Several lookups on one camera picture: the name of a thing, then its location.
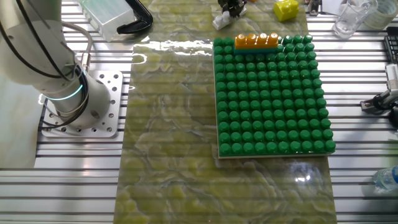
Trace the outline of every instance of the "black cable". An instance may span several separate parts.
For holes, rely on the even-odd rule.
[[[45,77],[49,77],[49,78],[61,78],[58,75],[51,75],[48,73],[45,73],[43,71],[40,71],[39,69],[35,68],[33,65],[31,65],[29,62],[27,62],[17,51],[17,49],[14,47],[14,45],[11,43],[11,40],[8,38],[8,35],[6,34],[6,31],[4,30],[4,27],[2,26],[2,23],[0,21],[0,33],[4,38],[4,41],[6,41],[6,44],[8,45],[8,47],[11,49],[12,53],[14,53],[14,55],[24,64],[26,65],[26,67],[30,68],[31,70],[44,75]]]
[[[66,81],[70,81],[62,72],[61,70],[58,68],[57,64],[54,62],[53,58],[51,57],[50,53],[48,52],[48,50],[45,48],[43,42],[41,41],[39,35],[37,34],[32,21],[29,19],[29,16],[27,15],[27,12],[24,8],[24,5],[22,5],[21,0],[16,0],[17,4],[18,4],[18,8],[22,13],[22,16],[24,17],[26,24],[28,25],[31,33],[33,34],[35,40],[37,41],[37,43],[39,44],[40,48],[43,50],[43,53],[45,54],[45,56],[47,57],[47,59],[50,61],[51,65],[53,66],[53,68],[57,71],[57,73]]]

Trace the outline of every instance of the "green marble surface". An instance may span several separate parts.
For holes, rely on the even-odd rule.
[[[142,1],[154,26],[134,45],[115,224],[336,223],[326,157],[217,159],[211,40],[308,32],[274,2],[215,31],[216,0]]]

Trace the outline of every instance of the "metal rail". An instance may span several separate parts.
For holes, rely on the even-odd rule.
[[[111,224],[118,184],[129,89],[132,42],[107,43],[84,18],[76,1],[64,0],[62,19],[89,30],[92,70],[120,70],[124,89],[119,137],[74,142],[39,135],[34,169],[0,171],[0,224]],[[397,196],[372,194],[371,176],[398,164],[394,128],[386,116],[361,112],[359,102],[386,90],[385,31],[360,30],[349,40],[331,32],[335,16],[309,17],[323,89],[337,142],[329,158],[340,224],[398,223]],[[398,19],[392,22],[398,25]],[[86,39],[65,29],[67,44],[84,51]]]

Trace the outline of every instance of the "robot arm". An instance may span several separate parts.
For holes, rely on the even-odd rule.
[[[373,99],[362,101],[362,110],[367,113],[381,114],[395,107],[398,100],[398,67],[395,64],[386,65],[387,91],[376,95]]]
[[[0,75],[32,85],[54,104],[64,123],[48,127],[85,129],[105,115],[109,92],[67,47],[61,0],[0,0],[0,31]]]

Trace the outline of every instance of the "orange peg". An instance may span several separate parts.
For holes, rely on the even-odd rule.
[[[267,34],[262,33],[257,39],[257,45],[264,45],[267,42]]]
[[[246,43],[248,45],[254,45],[256,43],[257,36],[255,34],[249,34]]]
[[[239,34],[235,37],[235,46],[244,46],[246,45],[246,36],[243,34]]]

